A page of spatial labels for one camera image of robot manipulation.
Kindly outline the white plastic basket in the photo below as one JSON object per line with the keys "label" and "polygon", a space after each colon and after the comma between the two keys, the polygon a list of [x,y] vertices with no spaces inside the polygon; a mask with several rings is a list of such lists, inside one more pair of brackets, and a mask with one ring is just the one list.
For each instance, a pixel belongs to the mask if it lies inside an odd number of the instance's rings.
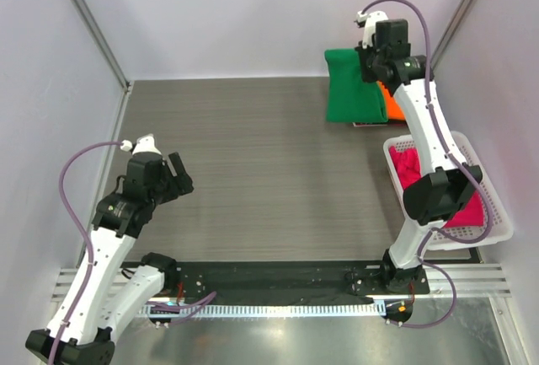
{"label": "white plastic basket", "polygon": [[[402,135],[399,137],[391,137],[383,144],[383,151],[387,161],[388,172],[391,177],[392,185],[398,196],[398,201],[401,207],[403,203],[403,192],[396,170],[393,166],[388,149],[394,146],[398,151],[403,151],[408,148],[415,148],[414,140],[411,135]],[[443,230],[459,238],[459,243],[448,239],[441,233],[435,233],[432,240],[428,244],[429,250],[459,250],[465,247],[463,243],[465,240],[473,240],[483,234],[487,228],[488,220],[492,221],[490,232],[485,239],[482,239],[478,243],[470,244],[472,247],[480,247],[486,245],[497,244],[503,241],[509,240],[514,234],[514,227],[510,222],[509,216],[505,211],[499,196],[494,189],[492,181],[486,173],[483,173],[483,179],[480,183],[483,190],[480,195],[483,203],[483,213],[485,216],[484,225],[482,227],[459,227],[459,228],[444,228]]]}

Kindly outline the green t-shirt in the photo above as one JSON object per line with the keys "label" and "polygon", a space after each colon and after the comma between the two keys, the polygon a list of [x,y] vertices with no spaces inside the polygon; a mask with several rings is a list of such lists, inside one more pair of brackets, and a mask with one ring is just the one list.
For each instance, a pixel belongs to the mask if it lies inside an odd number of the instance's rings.
{"label": "green t-shirt", "polygon": [[328,67],[328,106],[326,120],[332,123],[382,124],[388,121],[387,108],[377,83],[366,83],[361,76],[355,49],[329,49],[324,52]]}

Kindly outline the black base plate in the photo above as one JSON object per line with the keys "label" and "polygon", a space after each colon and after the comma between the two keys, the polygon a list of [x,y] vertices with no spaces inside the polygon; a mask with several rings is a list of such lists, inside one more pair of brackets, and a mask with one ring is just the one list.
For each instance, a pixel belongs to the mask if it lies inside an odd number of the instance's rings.
{"label": "black base plate", "polygon": [[424,269],[390,279],[378,260],[184,261],[178,272],[188,303],[213,292],[213,304],[233,306],[366,304],[430,293]]}

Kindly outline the pink t-shirt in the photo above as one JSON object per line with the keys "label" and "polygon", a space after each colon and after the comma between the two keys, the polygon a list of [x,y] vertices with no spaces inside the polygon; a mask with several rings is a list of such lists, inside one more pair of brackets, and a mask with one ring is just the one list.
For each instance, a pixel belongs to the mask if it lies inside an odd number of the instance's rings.
{"label": "pink t-shirt", "polygon": [[[415,148],[408,148],[398,151],[394,146],[388,149],[393,166],[396,170],[399,182],[405,190],[415,181],[421,178],[419,155]],[[483,213],[483,203],[477,191],[474,191],[470,201],[466,206],[446,223],[444,228],[459,227],[482,227],[485,216]]]}

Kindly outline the aluminium frame post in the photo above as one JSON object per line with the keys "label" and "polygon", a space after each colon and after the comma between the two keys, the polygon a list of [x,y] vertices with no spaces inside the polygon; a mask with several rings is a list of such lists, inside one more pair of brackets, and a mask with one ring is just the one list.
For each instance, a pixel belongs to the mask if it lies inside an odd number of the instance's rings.
{"label": "aluminium frame post", "polygon": [[460,0],[458,3],[449,23],[446,26],[446,29],[441,36],[435,50],[432,54],[431,66],[436,69],[440,63],[442,57],[444,56],[449,44],[454,39],[457,31],[461,28],[466,17],[470,14],[472,7],[474,6],[477,0]]}
{"label": "aluminium frame post", "polygon": [[93,16],[86,0],[71,0],[73,6],[77,10],[83,24],[86,26],[90,36],[93,38],[100,53],[108,64],[110,70],[114,74],[117,82],[122,90],[127,93],[130,89],[130,81],[124,74],[120,64],[118,63],[108,41],[105,39],[102,30],[99,28],[98,22]]}

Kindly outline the right aluminium frame post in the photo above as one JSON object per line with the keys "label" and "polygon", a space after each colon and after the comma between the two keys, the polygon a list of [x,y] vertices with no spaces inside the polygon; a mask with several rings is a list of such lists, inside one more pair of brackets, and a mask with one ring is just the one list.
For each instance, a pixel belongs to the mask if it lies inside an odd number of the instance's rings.
{"label": "right aluminium frame post", "polygon": [[444,56],[449,44],[454,39],[457,31],[461,28],[466,17],[470,14],[472,7],[474,6],[477,0],[460,0],[458,3],[449,23],[446,26],[446,29],[441,36],[435,50],[432,54],[431,66],[436,69],[440,63],[442,57]]}

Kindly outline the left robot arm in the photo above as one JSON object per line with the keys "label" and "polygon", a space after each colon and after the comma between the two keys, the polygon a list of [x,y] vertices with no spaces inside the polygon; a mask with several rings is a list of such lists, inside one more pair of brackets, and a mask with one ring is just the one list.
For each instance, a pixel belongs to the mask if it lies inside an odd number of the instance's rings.
{"label": "left robot arm", "polygon": [[155,209],[193,191],[181,157],[133,153],[113,192],[97,205],[90,249],[49,324],[32,330],[26,349],[47,364],[108,364],[115,344],[142,306],[179,286],[175,259],[148,253],[131,279],[109,295],[121,264]]}

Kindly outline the left aluminium frame post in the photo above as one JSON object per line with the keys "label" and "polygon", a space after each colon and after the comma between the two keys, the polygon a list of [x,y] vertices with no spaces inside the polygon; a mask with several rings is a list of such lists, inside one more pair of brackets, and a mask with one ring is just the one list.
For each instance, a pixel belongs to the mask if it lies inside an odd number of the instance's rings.
{"label": "left aluminium frame post", "polygon": [[71,0],[73,6],[77,10],[83,24],[86,26],[90,36],[93,38],[100,53],[108,64],[110,70],[114,74],[117,82],[122,90],[127,93],[130,89],[130,81],[124,74],[120,64],[118,63],[108,41],[105,39],[102,30],[99,28],[98,22],[93,16],[86,0]]}

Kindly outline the folded orange t-shirt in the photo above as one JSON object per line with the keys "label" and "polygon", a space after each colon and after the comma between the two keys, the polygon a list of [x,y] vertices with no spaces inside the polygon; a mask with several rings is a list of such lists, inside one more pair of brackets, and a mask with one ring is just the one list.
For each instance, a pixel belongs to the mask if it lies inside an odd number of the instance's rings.
{"label": "folded orange t-shirt", "polygon": [[405,121],[403,112],[395,99],[392,97],[388,88],[382,82],[378,82],[377,84],[385,102],[387,119],[390,121]]}

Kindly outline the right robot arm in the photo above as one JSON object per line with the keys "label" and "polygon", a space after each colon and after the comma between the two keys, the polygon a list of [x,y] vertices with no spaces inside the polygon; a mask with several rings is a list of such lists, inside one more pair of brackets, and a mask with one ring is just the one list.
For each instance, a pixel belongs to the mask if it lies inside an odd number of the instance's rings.
{"label": "right robot arm", "polygon": [[356,48],[361,76],[368,83],[382,83],[395,99],[419,156],[421,175],[403,191],[405,222],[384,253],[379,274],[382,288],[395,294],[408,291],[419,278],[432,233],[465,207],[483,173],[454,144],[435,97],[430,60],[411,53],[407,20],[376,11],[359,13],[356,23],[363,30]]}

